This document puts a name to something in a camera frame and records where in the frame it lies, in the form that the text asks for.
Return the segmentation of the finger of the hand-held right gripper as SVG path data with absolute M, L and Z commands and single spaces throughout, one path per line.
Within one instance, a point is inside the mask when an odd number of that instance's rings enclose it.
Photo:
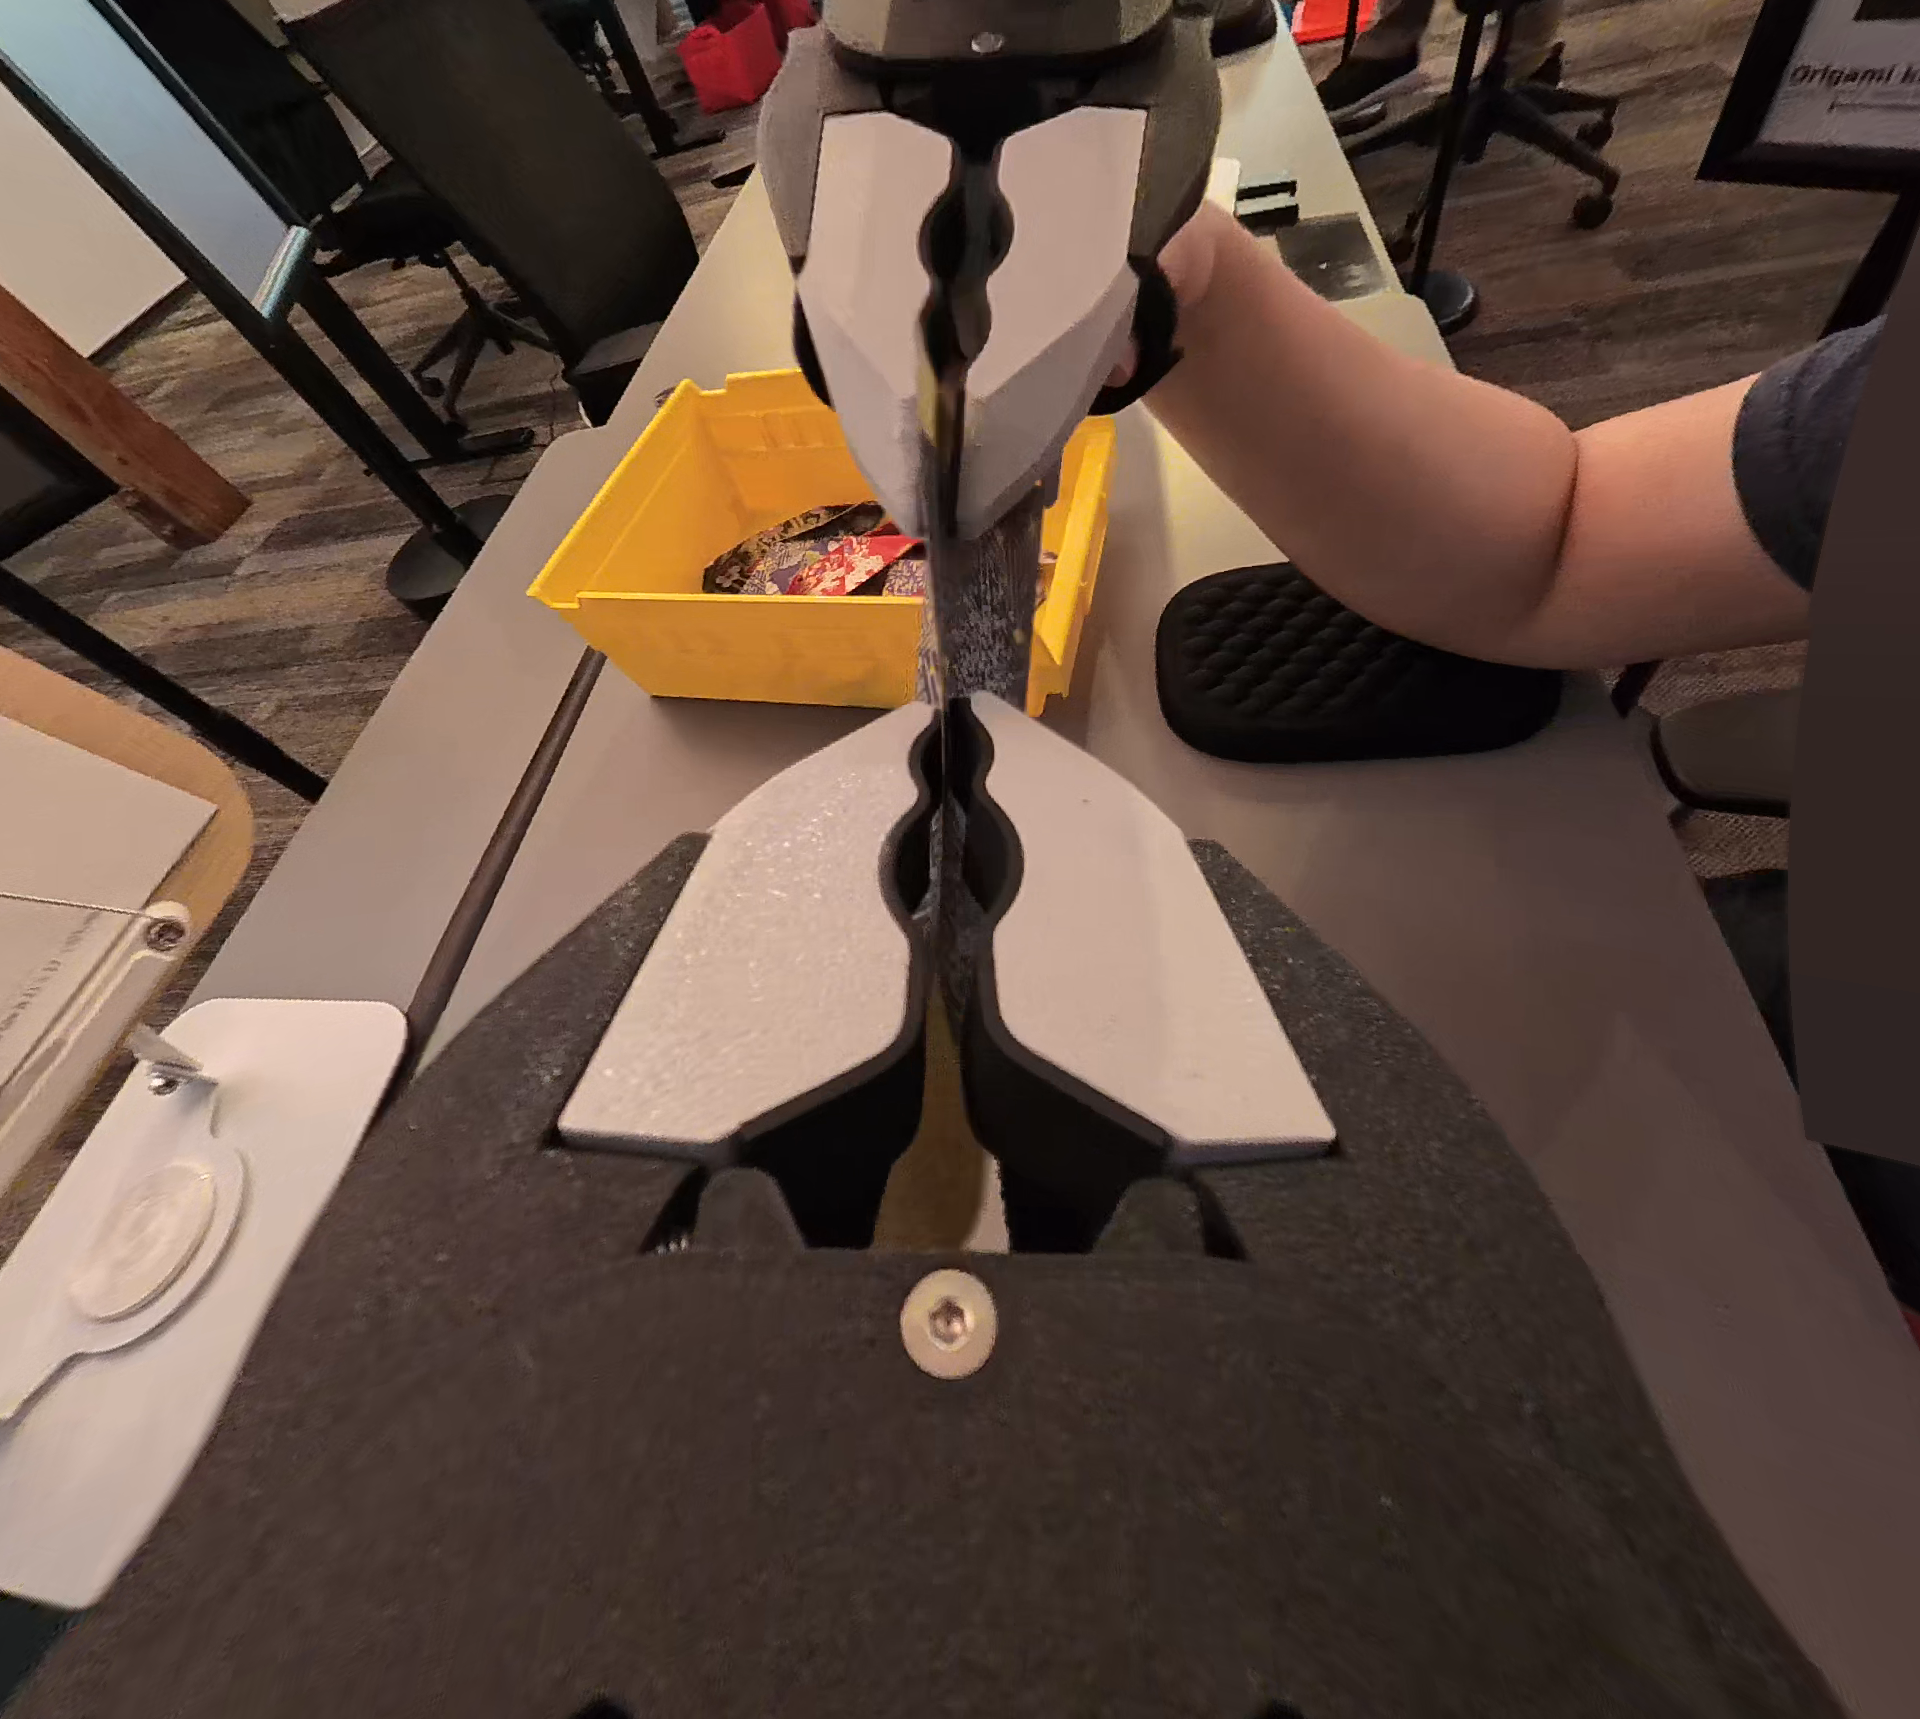
M 967 339 L 955 153 L 892 113 L 823 123 L 798 309 L 845 447 L 902 533 L 955 539 Z
M 1078 107 L 997 149 L 1010 223 L 983 283 L 988 331 L 967 369 L 955 533 L 990 533 L 1050 481 L 1132 337 L 1132 233 L 1146 139 L 1135 107 Z

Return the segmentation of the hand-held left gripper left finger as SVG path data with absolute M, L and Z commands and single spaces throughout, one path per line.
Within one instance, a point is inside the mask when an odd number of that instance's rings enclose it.
M 939 720 L 907 704 L 710 830 L 556 1120 L 571 1150 L 772 1178 L 805 1246 L 872 1248 L 923 1110 Z

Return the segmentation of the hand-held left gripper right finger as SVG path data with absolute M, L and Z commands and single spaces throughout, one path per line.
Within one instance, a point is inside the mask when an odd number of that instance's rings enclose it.
M 1012 1252 L 1090 1252 L 1142 1182 L 1333 1152 L 1185 834 L 1142 790 L 975 694 L 954 706 L 954 814 L 963 1102 Z

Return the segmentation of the yellow plastic bin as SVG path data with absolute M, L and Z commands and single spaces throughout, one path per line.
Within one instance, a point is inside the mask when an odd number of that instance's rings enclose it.
M 656 698 L 889 710 L 926 598 L 718 598 L 705 566 L 808 509 L 875 503 L 798 369 L 684 383 L 563 533 L 527 596 Z

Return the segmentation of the person's right forearm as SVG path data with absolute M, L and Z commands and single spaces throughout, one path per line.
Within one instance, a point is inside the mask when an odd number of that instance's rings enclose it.
M 1245 237 L 1245 341 L 1156 423 L 1308 580 L 1480 662 L 1603 670 L 1803 640 L 1811 598 L 1741 515 L 1732 439 L 1755 379 L 1572 431 L 1404 357 Z

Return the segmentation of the black elbow rest pad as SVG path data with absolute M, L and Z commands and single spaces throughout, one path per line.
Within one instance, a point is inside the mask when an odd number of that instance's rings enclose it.
M 1520 746 L 1563 676 L 1405 640 L 1294 566 L 1211 574 L 1163 606 L 1153 644 L 1167 730 L 1242 766 L 1426 762 Z

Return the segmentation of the person's right hand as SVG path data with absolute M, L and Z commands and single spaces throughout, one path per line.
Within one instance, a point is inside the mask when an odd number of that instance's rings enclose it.
M 1146 335 L 1115 365 L 1107 385 L 1129 399 L 1185 389 L 1245 341 L 1235 293 L 1242 235 L 1230 211 L 1204 201 L 1163 247 L 1142 293 Z

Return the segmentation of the red bag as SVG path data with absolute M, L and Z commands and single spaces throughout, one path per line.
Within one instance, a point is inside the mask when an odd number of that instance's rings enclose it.
M 762 101 L 792 35 L 815 25 L 813 0 L 713 0 L 677 47 L 699 113 L 718 117 Z

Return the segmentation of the pile of patterned origami papers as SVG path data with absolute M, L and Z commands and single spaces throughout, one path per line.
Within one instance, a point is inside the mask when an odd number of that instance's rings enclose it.
M 796 574 L 837 539 L 862 533 L 899 533 L 899 529 L 875 503 L 808 509 L 772 529 L 750 535 L 713 558 L 702 572 L 699 590 L 718 598 L 805 598 L 787 596 Z M 923 592 L 910 600 L 918 600 L 926 592 L 928 562 L 923 562 Z

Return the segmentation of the black mesh office chair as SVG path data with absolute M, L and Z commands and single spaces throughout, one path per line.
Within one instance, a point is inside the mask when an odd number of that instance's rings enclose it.
M 642 137 L 527 0 L 339 0 L 286 35 L 517 295 L 605 427 L 699 267 Z

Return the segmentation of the instruction board on stand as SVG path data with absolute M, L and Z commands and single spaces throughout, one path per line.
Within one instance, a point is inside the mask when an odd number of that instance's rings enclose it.
M 252 856 L 227 764 L 3 652 L 3 722 L 212 802 L 140 932 L 24 1082 L 12 1188 L 120 1058 L 124 1084 L 1 1272 L 1 1588 L 80 1612 L 180 1492 L 408 1046 L 378 1002 L 156 1000 Z

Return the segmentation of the white board on black stand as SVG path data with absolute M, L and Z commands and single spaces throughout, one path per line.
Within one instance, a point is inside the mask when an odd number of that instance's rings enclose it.
M 303 313 L 423 461 L 472 455 L 317 269 L 313 233 L 111 0 L 1 0 L 12 99 L 417 523 L 388 592 L 431 622 L 510 495 L 451 507 L 293 331 Z

